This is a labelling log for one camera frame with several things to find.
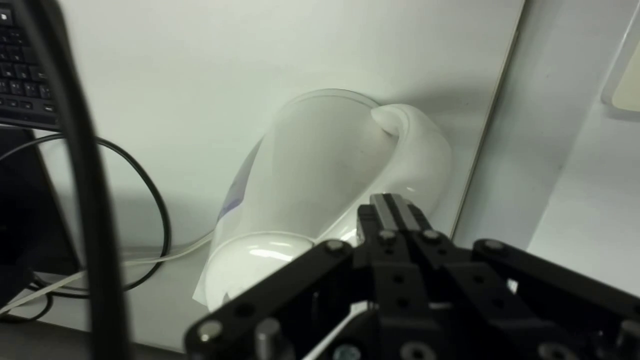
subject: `gray wall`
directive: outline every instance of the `gray wall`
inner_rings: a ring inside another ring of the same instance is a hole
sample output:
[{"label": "gray wall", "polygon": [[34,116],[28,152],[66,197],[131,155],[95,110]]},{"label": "gray wall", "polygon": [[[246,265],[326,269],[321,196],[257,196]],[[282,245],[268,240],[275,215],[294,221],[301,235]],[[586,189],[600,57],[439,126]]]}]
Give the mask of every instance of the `gray wall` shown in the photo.
[{"label": "gray wall", "polygon": [[638,0],[531,0],[457,240],[527,245]]}]

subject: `white bottle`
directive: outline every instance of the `white bottle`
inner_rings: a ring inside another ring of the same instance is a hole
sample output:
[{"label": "white bottle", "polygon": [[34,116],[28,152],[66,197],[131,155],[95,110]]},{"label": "white bottle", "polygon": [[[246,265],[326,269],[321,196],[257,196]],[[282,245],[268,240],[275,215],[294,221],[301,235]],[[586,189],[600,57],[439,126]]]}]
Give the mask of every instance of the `white bottle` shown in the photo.
[{"label": "white bottle", "polygon": [[326,238],[357,245],[370,194],[430,214],[448,174],[448,142],[421,110],[346,89],[301,95],[241,168],[195,297],[215,309]]}]

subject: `black cable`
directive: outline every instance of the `black cable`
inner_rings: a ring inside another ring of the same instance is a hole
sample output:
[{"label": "black cable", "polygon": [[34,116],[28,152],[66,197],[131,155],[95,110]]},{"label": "black cable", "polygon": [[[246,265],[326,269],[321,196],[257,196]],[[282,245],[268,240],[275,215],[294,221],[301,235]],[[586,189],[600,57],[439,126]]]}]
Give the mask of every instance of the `black cable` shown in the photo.
[{"label": "black cable", "polygon": [[30,324],[30,322],[38,322],[40,318],[44,318],[50,309],[55,308],[55,295],[46,293],[44,297],[44,308],[33,316],[33,318],[17,318],[17,316],[2,316],[0,324]]},{"label": "black cable", "polygon": [[15,8],[57,94],[58,119],[73,158],[91,283],[91,357],[131,360],[133,343],[112,206],[81,77],[58,37],[61,26],[57,27],[55,19],[62,19],[62,10],[53,0],[19,0]]},{"label": "black cable", "polygon": [[[62,133],[50,133],[50,135],[42,135],[42,137],[37,137],[33,142],[25,142],[8,152],[4,152],[0,155],[0,162],[4,162],[6,158],[19,154],[19,152],[25,152],[28,148],[34,148],[34,146],[40,146],[40,143],[46,143],[46,142],[57,142],[57,139],[62,139]],[[148,176],[148,171],[143,168],[143,164],[133,155],[129,154],[124,148],[120,148],[118,143],[111,142],[111,139],[104,139],[104,137],[98,137],[96,139],[100,146],[116,152],[118,155],[123,155],[135,170],[137,174],[143,177],[143,182],[147,184],[147,187],[150,189],[157,206],[159,206],[159,212],[160,212],[160,221],[163,221],[163,247],[160,247],[160,257],[170,253],[172,249],[172,221],[169,218],[169,209],[167,209],[167,201],[157,185],[157,182]],[[139,287],[140,283],[145,283],[147,280],[150,280],[159,269],[163,268],[163,261],[155,263],[145,275],[140,275],[139,280],[131,282],[124,286],[124,289],[133,289],[133,287]],[[46,282],[40,280],[40,283],[37,282],[33,287],[44,287],[48,286]],[[87,293],[73,293],[73,292],[50,292],[58,297],[88,297]]]}]

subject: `white cable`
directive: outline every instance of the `white cable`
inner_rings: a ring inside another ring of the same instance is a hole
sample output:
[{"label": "white cable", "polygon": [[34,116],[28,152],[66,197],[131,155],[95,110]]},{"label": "white cable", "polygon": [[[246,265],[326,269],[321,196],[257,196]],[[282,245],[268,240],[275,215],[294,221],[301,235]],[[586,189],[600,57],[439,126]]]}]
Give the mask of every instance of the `white cable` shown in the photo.
[{"label": "white cable", "polygon": [[[137,257],[137,259],[127,259],[123,265],[124,265],[124,268],[137,268],[137,265],[152,265],[152,263],[159,263],[159,261],[177,261],[177,259],[186,257],[186,255],[190,255],[192,251],[205,247],[208,242],[212,242],[211,235],[212,235],[212,231],[208,231],[205,238],[188,244],[188,245],[186,245],[182,251],[179,251],[179,253],[170,253],[170,255],[165,255],[165,257]],[[0,313],[8,313],[8,312],[17,309],[19,305],[25,305],[25,303],[28,303],[28,302],[34,302],[34,300],[38,300],[38,297],[42,297],[42,295],[46,295],[46,293],[50,293],[50,292],[55,292],[55,289],[58,289],[58,287],[65,287],[65,286],[69,286],[69,283],[73,283],[73,282],[79,282],[79,280],[83,280],[84,274],[87,274],[87,271],[77,271],[77,274],[66,275],[66,277],[62,277],[62,280],[58,280],[58,282],[55,282],[55,283],[50,283],[50,286],[40,287],[40,289],[28,293],[28,295],[23,295],[23,297],[19,297],[19,300],[12,300],[11,303],[6,303],[6,305],[0,309]]]}]

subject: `screw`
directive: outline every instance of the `screw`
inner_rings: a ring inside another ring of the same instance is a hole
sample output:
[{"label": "screw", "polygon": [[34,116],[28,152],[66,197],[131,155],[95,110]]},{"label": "screw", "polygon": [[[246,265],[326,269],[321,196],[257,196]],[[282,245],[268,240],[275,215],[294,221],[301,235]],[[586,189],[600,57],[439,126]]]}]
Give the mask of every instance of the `screw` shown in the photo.
[{"label": "screw", "polygon": [[333,360],[360,360],[362,351],[360,347],[352,346],[352,343],[342,343],[334,349],[334,357]]},{"label": "screw", "polygon": [[424,343],[424,341],[406,341],[401,347],[401,357],[402,360],[437,360],[437,351],[432,349],[432,346]]},{"label": "screw", "polygon": [[344,249],[344,242],[340,242],[340,240],[329,240],[329,242],[326,242],[326,247],[329,247],[330,251],[342,251],[342,249]]},{"label": "screw", "polygon": [[440,240],[440,231],[437,231],[437,230],[424,230],[423,235],[424,235],[428,242],[439,242],[439,240]]},{"label": "screw", "polygon": [[393,240],[397,240],[397,231],[380,230],[380,238],[382,238],[382,242],[393,242]]},{"label": "screw", "polygon": [[620,324],[616,347],[620,354],[628,354],[628,357],[640,355],[640,322],[625,320]]},{"label": "screw", "polygon": [[279,351],[281,322],[267,318],[257,326],[257,357],[271,360]]},{"label": "screw", "polygon": [[484,245],[492,251],[505,251],[505,244],[503,242],[496,242],[496,240],[484,240]]},{"label": "screw", "polygon": [[544,341],[539,346],[539,355],[542,360],[579,360],[577,351],[564,343]]},{"label": "screw", "polygon": [[201,341],[212,341],[223,333],[223,322],[207,320],[198,328]]}]

